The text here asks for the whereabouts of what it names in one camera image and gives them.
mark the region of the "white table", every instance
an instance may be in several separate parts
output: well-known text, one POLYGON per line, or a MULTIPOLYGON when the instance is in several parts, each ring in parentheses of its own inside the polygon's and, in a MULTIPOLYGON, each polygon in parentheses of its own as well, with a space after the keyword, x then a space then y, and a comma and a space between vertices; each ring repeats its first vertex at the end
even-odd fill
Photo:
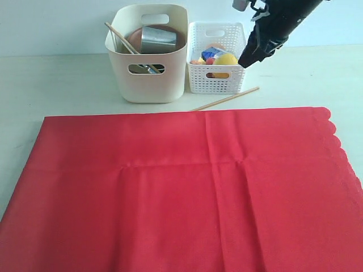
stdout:
MULTIPOLYGON (((363 45, 283 48, 247 70, 243 89, 260 90, 211 109, 327 107, 362 181, 362 65, 363 45)), ((186 90, 174 103, 131 104, 106 54, 0 58, 0 216, 45 116, 188 111, 223 97, 186 90)))

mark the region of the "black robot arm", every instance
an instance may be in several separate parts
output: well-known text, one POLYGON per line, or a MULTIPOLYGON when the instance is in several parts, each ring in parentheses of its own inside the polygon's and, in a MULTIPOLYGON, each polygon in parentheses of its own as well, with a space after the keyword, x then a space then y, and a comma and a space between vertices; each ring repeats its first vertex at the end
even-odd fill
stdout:
POLYGON ((255 21, 238 63, 247 68, 256 61, 272 56, 288 40, 291 32, 324 0, 261 0, 264 8, 256 7, 257 0, 234 0, 233 7, 244 11, 250 4, 256 11, 255 21))

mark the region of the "red cloth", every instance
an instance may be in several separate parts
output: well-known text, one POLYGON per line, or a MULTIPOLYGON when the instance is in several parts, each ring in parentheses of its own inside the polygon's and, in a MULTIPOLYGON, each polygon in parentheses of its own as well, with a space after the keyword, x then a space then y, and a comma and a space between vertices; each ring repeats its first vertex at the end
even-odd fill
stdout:
POLYGON ((48 117, 5 272, 363 271, 363 191, 325 108, 48 117))

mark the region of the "chopstick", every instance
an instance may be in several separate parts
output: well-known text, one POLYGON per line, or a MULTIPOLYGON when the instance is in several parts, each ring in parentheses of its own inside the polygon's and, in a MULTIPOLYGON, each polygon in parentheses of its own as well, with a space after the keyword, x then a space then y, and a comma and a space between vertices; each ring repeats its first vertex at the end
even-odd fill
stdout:
POLYGON ((232 99, 238 98, 238 97, 240 97, 240 96, 242 96, 242 95, 246 95, 246 94, 248 94, 248 93, 250 93, 250 92, 254 92, 254 91, 257 91, 257 90, 259 90, 259 89, 260 89, 260 87, 255 87, 255 88, 249 89, 249 90, 247 90, 247 91, 243 91, 243 92, 237 93, 237 94, 235 94, 235 95, 231 95, 231 96, 226 97, 226 98, 223 98, 223 99, 221 99, 221 100, 217 100, 217 101, 215 101, 215 102, 212 102, 212 103, 209 103, 209 104, 207 104, 207 105, 204 105, 204 106, 198 107, 198 108, 196 108, 196 109, 193 109, 193 110, 191 110, 191 112, 200 111, 200 110, 203 110, 203 109, 206 109, 206 108, 209 108, 209 107, 212 107, 212 106, 218 105, 218 104, 220 104, 220 103, 223 103, 223 102, 226 102, 226 101, 229 101, 229 100, 232 100, 232 99))
MULTIPOLYGON (((117 30, 115 30, 109 23, 104 23, 108 29, 113 32, 124 44, 124 46, 126 47, 127 50, 130 51, 131 54, 136 54, 136 55, 140 55, 140 53, 132 46, 132 44, 129 43, 129 41, 127 39, 125 39, 125 37, 117 30)), ((161 72, 152 64, 148 64, 145 65, 146 68, 151 68, 155 73, 157 74, 161 74, 161 72)))

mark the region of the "white basket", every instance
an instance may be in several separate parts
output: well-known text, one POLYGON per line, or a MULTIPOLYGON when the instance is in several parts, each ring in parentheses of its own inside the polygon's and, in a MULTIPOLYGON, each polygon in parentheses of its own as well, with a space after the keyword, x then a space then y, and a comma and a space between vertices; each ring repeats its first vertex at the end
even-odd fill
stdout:
MULTIPOLYGON (((169 4, 136 4, 120 9, 112 26, 123 36, 143 26, 143 15, 169 17, 166 26, 172 27, 188 39, 188 14, 184 7, 169 4)), ((185 59, 187 43, 179 50, 167 54, 124 54, 115 49, 112 35, 105 41, 109 58, 122 96, 133 103, 169 103, 180 98, 185 89, 185 59), (132 74, 129 65, 161 64, 161 74, 132 74)))
POLYGON ((242 90, 245 69, 241 65, 193 65, 191 60, 201 57, 201 52, 211 43, 222 44, 237 58, 246 46, 242 23, 236 22, 193 22, 189 25, 188 57, 189 84, 194 94, 237 94, 242 90), (223 36, 211 36, 210 33, 223 36), (229 77, 208 78, 208 73, 228 73, 229 77))

